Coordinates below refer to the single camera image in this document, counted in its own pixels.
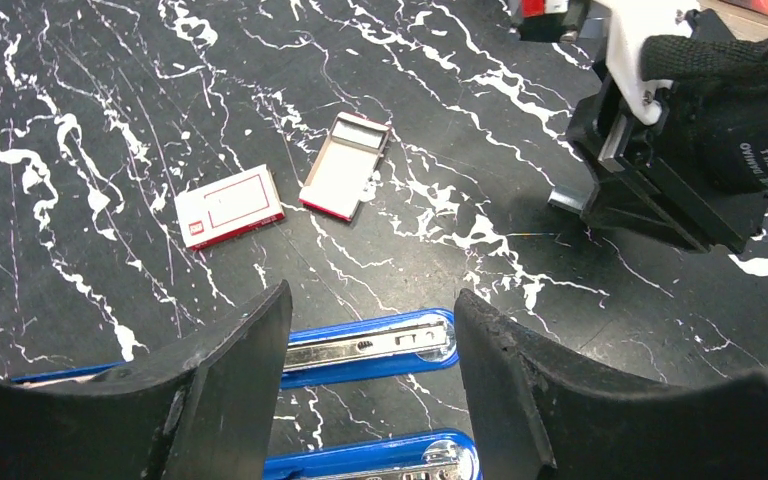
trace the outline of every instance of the red border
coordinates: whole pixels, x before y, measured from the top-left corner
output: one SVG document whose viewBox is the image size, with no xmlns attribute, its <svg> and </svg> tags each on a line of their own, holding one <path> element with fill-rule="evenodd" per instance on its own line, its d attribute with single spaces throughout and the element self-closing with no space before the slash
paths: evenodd
<svg viewBox="0 0 768 480">
<path fill-rule="evenodd" d="M 195 227 L 196 225 L 198 225 L 199 229 L 198 229 L 198 231 L 194 232 L 193 231 L 193 227 Z M 197 222 L 191 223 L 190 226 L 189 226 L 189 230 L 190 230 L 190 236 L 191 237 L 195 237 L 196 235 L 201 235 L 202 233 L 204 233 L 204 222 L 199 220 Z"/>
<path fill-rule="evenodd" d="M 210 219 L 210 226 L 211 226 L 212 228 L 218 228 L 218 227 L 221 227 L 222 225 L 228 225 L 229 223 L 231 223 L 231 222 L 236 222 L 237 220 L 239 220 L 239 219 L 241 219 L 241 218 L 246 218 L 246 217 L 248 217 L 249 215 L 253 215 L 253 214 L 257 213 L 257 212 L 262 212 L 263 210 L 267 210 L 269 207 L 271 207 L 271 206 L 272 206 L 272 205 L 271 205 L 271 203 L 269 202 L 269 196 L 266 194 L 266 187 L 264 187 L 264 186 L 263 186 L 263 179 L 262 179 L 262 178 L 260 178 L 260 174 L 259 174 L 259 173 L 258 173 L 257 175 L 255 175 L 255 176 L 253 176 L 253 177 L 249 177 L 249 178 L 247 178 L 247 179 L 245 179 L 245 180 L 240 180 L 240 181 L 239 181 L 239 182 L 237 182 L 237 183 L 232 183 L 231 185 L 228 185 L 227 187 L 222 187 L 222 188 L 220 188 L 219 190 L 215 190 L 215 191 L 213 191 L 213 192 L 210 192 L 210 193 L 208 193 L 208 194 L 205 194 L 205 196 L 204 196 L 204 199 L 205 199 L 205 200 L 207 200 L 207 197 L 209 197 L 209 196 L 211 196 L 211 195 L 213 195 L 213 194 L 215 194 L 215 193 L 219 193 L 219 192 L 221 192 L 222 190 L 227 190 L 227 189 L 229 189 L 229 188 L 231 188 L 231 187 L 234 187 L 234 186 L 240 185 L 240 184 L 242 184 L 242 183 L 248 182 L 249 180 L 254 180 L 255 178 L 256 178 L 256 179 L 257 179 L 257 180 L 260 182 L 260 190 L 263 192 L 263 198 L 265 198 L 265 199 L 266 199 L 266 206 L 265 206 L 265 207 L 263 207 L 263 208 L 259 208 L 259 209 L 257 209 L 257 210 L 253 210 L 253 211 L 251 211 L 251 212 L 249 212 L 249 213 L 246 213 L 246 214 L 244 214 L 244 215 L 240 215 L 239 217 L 236 217 L 236 218 L 232 218 L 231 220 L 228 220 L 227 222 L 222 222 L 222 223 L 220 223 L 219 225 L 214 225 L 214 224 L 213 224 L 213 216 L 211 216 L 211 215 L 210 215 L 210 209 L 208 209 L 208 210 L 207 210 L 207 218 L 209 218 L 209 219 Z"/>
<path fill-rule="evenodd" d="M 228 240 L 231 237 L 236 237 L 237 235 L 242 235 L 243 233 L 250 232 L 256 228 L 260 228 L 264 225 L 268 225 L 273 222 L 277 222 L 279 220 L 284 219 L 283 213 L 276 213 L 275 215 L 272 215 L 271 217 L 266 217 L 263 220 L 259 222 L 252 223 L 251 225 L 244 225 L 240 228 L 237 228 L 235 230 L 231 230 L 228 233 L 223 233 L 222 235 L 219 235 L 218 237 L 211 238 L 210 240 L 205 240 L 204 242 L 197 243 L 190 247 L 190 250 L 201 250 L 203 248 L 207 248 L 211 245 L 215 245 L 219 242 L 224 242 L 225 240 Z"/>
<path fill-rule="evenodd" d="M 331 210 L 328 210 L 327 208 L 320 207 L 319 205 L 317 205 L 315 203 L 310 203 L 310 202 L 307 202 L 307 201 L 304 201 L 304 200 L 301 200 L 301 199 L 299 201 L 302 202 L 302 205 L 304 205 L 306 207 L 319 210 L 320 212 L 325 212 L 328 215 L 334 215 L 335 217 L 339 218 L 340 220 L 345 220 L 347 222 L 351 222 L 352 221 L 351 217 L 347 217 L 345 215 L 340 215 L 337 212 L 332 212 Z"/>
</svg>

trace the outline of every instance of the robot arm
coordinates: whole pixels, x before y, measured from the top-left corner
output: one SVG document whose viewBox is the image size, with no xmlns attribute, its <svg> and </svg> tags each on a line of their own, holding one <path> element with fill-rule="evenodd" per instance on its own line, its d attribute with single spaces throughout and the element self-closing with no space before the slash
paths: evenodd
<svg viewBox="0 0 768 480">
<path fill-rule="evenodd" d="M 514 2 L 523 40 L 604 42 L 602 89 L 567 130 L 595 187 L 550 203 L 593 228 L 742 252 L 768 205 L 768 39 L 737 40 L 694 1 Z"/>
</svg>

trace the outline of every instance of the black marble surface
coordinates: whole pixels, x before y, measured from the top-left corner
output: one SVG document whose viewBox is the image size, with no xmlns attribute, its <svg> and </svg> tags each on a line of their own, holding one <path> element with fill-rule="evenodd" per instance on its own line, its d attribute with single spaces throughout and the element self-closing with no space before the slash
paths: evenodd
<svg viewBox="0 0 768 480">
<path fill-rule="evenodd" d="M 295 329 L 468 287 L 653 379 L 768 365 L 768 218 L 697 256 L 545 206 L 589 187 L 588 61 L 491 0 L 0 1 L 0 378 L 145 355 L 282 278 Z M 395 129 L 351 224 L 297 202 L 339 111 Z M 185 249 L 174 195 L 263 163 L 287 218 Z M 456 368 L 284 392 L 271 451 L 440 427 L 470 430 Z"/>
</svg>

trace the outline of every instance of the matchbox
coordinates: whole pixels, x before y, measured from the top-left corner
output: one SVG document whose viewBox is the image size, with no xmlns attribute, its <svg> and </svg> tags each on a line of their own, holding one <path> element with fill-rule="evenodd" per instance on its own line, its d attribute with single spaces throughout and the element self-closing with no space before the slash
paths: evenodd
<svg viewBox="0 0 768 480">
<path fill-rule="evenodd" d="M 184 244 L 199 250 L 284 218 L 266 165 L 175 197 Z"/>
</svg>

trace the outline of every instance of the open box tray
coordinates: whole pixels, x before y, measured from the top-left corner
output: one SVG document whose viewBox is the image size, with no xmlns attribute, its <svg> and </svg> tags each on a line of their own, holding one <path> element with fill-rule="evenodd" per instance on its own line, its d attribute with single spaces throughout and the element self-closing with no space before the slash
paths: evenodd
<svg viewBox="0 0 768 480">
<path fill-rule="evenodd" d="M 334 120 L 302 187 L 299 201 L 351 221 L 363 188 L 390 139 L 390 127 L 349 113 Z"/>
</svg>

